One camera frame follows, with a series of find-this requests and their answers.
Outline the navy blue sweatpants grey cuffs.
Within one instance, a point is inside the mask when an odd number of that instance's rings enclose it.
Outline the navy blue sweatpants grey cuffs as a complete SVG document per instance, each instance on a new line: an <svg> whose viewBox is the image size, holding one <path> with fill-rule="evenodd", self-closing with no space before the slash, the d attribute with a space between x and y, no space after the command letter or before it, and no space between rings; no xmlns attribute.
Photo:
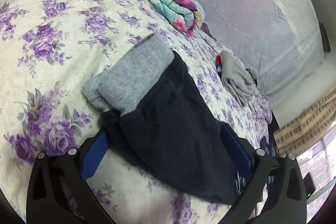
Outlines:
<svg viewBox="0 0 336 224"><path fill-rule="evenodd" d="M227 123L215 119L187 66L157 33L89 79L82 93L101 110L123 154L183 192L233 204L236 172L251 162Z"/></svg>

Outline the purple floral bed sheet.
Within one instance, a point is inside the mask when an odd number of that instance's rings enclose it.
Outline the purple floral bed sheet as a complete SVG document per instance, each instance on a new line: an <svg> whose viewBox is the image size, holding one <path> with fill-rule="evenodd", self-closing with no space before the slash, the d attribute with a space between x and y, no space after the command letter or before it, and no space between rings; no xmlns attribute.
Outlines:
<svg viewBox="0 0 336 224"><path fill-rule="evenodd" d="M218 120L254 147L268 136L268 102L258 95L240 107L222 86L223 47L184 36L147 0L1 0L1 191L21 218L37 154L61 155L100 129L82 85L153 32L183 58Z"/></svg>

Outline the black device green light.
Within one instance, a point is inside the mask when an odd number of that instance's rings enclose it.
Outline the black device green light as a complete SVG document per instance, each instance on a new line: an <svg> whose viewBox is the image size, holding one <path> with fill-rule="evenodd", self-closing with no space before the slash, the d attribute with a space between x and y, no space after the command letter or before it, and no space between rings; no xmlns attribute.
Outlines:
<svg viewBox="0 0 336 224"><path fill-rule="evenodd" d="M315 185L310 173L307 173L306 176L303 178L303 182L305 184L306 190L306 199L311 197L315 192Z"/></svg>

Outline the folded grey garment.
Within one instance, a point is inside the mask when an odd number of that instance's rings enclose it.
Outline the folded grey garment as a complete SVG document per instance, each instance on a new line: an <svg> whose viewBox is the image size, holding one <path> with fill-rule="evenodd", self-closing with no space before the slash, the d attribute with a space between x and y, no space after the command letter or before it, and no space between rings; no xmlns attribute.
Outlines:
<svg viewBox="0 0 336 224"><path fill-rule="evenodd" d="M253 77L228 51L222 51L215 59L217 73L224 87L244 107L258 92Z"/></svg>

